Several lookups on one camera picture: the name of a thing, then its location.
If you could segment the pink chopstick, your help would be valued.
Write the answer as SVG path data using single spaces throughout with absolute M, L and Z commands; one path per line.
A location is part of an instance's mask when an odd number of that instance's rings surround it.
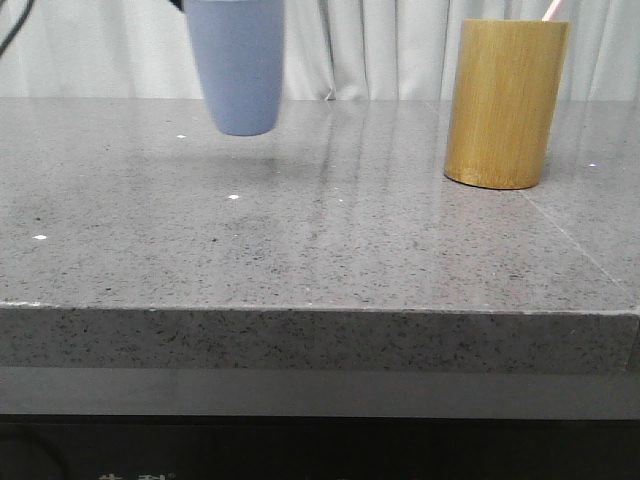
M 545 22 L 553 21 L 554 18 L 557 16 L 557 13 L 561 8 L 561 6 L 563 5 L 563 3 L 564 3 L 563 0 L 552 0 L 549 6 L 547 7 L 547 9 L 545 10 L 541 20 Z

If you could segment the white curtain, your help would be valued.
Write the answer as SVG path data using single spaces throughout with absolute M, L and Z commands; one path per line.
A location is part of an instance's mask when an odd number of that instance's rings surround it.
M 544 1 L 289 1 L 292 100 L 437 100 L 453 91 L 466 18 L 538 20 Z M 567 1 L 559 95 L 639 97 L 639 5 Z M 39 1 L 1 58 L 5 97 L 197 98 L 185 18 L 167 1 Z

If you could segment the bamboo cylindrical holder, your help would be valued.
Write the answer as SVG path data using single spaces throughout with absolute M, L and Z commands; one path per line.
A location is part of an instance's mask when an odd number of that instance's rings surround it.
M 568 36 L 561 21 L 463 21 L 447 178 L 497 190 L 540 182 Z

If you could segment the blue plastic cup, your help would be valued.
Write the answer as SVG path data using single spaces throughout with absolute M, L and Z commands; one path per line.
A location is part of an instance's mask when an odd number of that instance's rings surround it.
M 224 134 L 255 136 L 278 120 L 283 75 L 282 1 L 183 3 L 201 88 Z

